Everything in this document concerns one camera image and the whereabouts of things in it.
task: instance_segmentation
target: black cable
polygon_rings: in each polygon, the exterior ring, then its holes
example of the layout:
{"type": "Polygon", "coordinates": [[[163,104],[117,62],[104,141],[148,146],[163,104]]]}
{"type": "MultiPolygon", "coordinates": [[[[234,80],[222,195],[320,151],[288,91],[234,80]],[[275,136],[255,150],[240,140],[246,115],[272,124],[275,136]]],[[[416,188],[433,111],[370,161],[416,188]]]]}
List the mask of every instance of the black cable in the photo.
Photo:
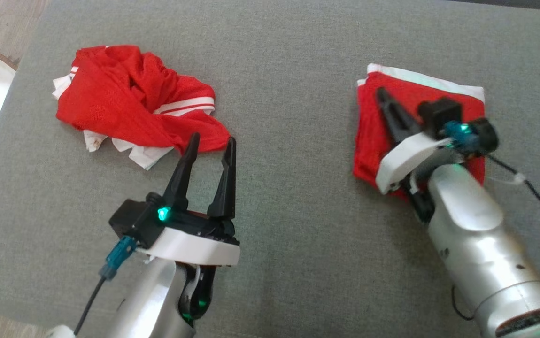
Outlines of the black cable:
{"type": "MultiPolygon", "coordinates": [[[[491,155],[491,154],[488,154],[487,155],[487,158],[489,158],[490,160],[494,161],[497,165],[499,165],[500,167],[506,169],[507,171],[510,171],[512,174],[516,175],[518,173],[518,171],[516,169],[514,169],[513,167],[511,167],[510,165],[504,163],[502,160],[499,160],[498,158],[496,158],[495,156],[491,155]]],[[[529,180],[525,179],[524,180],[524,184],[527,186],[527,188],[529,188],[529,190],[531,191],[531,193],[535,196],[536,199],[538,199],[538,201],[540,202],[540,194],[537,192],[537,190],[535,189],[535,187],[533,186],[533,184],[531,184],[531,182],[529,182],[529,180]]]]}
{"type": "Polygon", "coordinates": [[[474,319],[474,316],[466,317],[465,315],[463,315],[460,312],[460,310],[457,309],[457,306],[456,306],[456,286],[455,285],[452,285],[452,306],[453,306],[454,311],[456,312],[456,314],[458,316],[460,316],[460,318],[464,319],[465,321],[472,321],[474,319]]]}
{"type": "Polygon", "coordinates": [[[105,280],[107,280],[105,277],[101,277],[101,279],[97,283],[97,286],[94,288],[93,293],[90,295],[90,299],[88,300],[88,303],[86,303],[86,307],[84,308],[83,315],[80,317],[78,325],[76,325],[76,330],[74,330],[74,336],[77,336],[80,332],[80,329],[84,324],[84,320],[86,319],[86,315],[88,314],[88,310],[90,310],[90,307],[93,305],[94,298],[97,297],[97,293],[99,293],[99,290],[101,289],[101,286],[103,286],[105,280]]]}

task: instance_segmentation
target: gray fabric surface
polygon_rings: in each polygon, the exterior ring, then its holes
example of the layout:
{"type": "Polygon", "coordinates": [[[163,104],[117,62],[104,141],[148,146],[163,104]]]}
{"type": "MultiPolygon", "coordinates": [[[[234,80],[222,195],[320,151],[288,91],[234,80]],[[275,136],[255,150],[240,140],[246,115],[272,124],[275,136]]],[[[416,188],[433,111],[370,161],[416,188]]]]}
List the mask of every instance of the gray fabric surface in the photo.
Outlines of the gray fabric surface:
{"type": "MultiPolygon", "coordinates": [[[[0,314],[75,325],[117,238],[126,198],[162,191],[177,161],[143,171],[55,119],[51,79],[76,49],[135,44],[213,86],[238,142],[237,267],[216,276],[200,336],[478,336],[412,210],[351,175],[355,81],[378,62],[482,85],[498,154],[540,189],[540,11],[442,2],[54,1],[0,117],[0,314]]],[[[212,200],[219,154],[193,170],[195,210],[212,200]]],[[[492,165],[490,176],[507,178],[492,165]]],[[[487,183],[540,268],[540,206],[487,183]]],[[[84,327],[99,337],[143,264],[106,285],[84,327]]]]}

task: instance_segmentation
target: white stripe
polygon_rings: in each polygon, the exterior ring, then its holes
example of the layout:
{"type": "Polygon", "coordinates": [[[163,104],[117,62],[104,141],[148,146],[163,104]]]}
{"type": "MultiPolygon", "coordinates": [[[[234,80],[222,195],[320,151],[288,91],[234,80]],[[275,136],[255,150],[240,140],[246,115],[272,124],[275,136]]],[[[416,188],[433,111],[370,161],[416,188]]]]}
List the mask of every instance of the white stripe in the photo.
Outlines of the white stripe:
{"type": "Polygon", "coordinates": [[[191,107],[191,108],[186,108],[186,109],[181,109],[181,110],[171,111],[171,112],[165,113],[165,114],[163,114],[163,115],[182,116],[182,115],[188,113],[189,111],[198,110],[198,109],[203,110],[206,114],[209,115],[209,114],[212,113],[212,111],[214,111],[214,106],[191,107]]]}
{"type": "Polygon", "coordinates": [[[166,111],[166,110],[177,109],[181,107],[188,107],[192,105],[203,105],[203,104],[208,104],[208,105],[213,106],[214,98],[210,98],[209,96],[200,96],[199,98],[192,98],[192,99],[167,103],[165,105],[161,105],[161,107],[156,109],[154,111],[154,114],[159,114],[162,111],[166,111]]]}
{"type": "MultiPolygon", "coordinates": [[[[472,96],[473,98],[485,102],[485,92],[482,86],[459,85],[450,81],[437,79],[436,77],[430,77],[429,75],[416,73],[415,71],[395,67],[386,67],[375,63],[369,64],[367,67],[367,73],[370,74],[374,73],[375,71],[388,75],[389,77],[443,90],[444,92],[472,96]]],[[[366,84],[366,79],[358,80],[358,86],[366,84]]]]}

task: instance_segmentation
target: green led light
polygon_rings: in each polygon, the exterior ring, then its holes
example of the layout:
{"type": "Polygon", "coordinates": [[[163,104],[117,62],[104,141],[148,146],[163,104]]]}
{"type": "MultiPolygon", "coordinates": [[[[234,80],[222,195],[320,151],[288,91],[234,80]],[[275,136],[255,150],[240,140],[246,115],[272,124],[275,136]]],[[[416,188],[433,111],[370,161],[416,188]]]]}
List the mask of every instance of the green led light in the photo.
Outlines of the green led light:
{"type": "Polygon", "coordinates": [[[170,208],[165,206],[160,209],[158,209],[158,218],[160,221],[165,221],[168,219],[170,215],[170,208]]]}

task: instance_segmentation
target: wooden floor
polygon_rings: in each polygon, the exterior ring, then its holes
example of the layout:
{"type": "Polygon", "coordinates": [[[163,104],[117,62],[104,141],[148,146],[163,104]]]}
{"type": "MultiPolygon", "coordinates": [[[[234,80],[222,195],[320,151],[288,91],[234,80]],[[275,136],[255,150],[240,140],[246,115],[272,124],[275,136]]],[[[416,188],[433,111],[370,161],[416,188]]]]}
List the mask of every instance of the wooden floor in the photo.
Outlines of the wooden floor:
{"type": "MultiPolygon", "coordinates": [[[[18,64],[51,0],[0,0],[0,53],[18,64]]],[[[0,338],[44,338],[45,329],[0,316],[0,338]]]]}

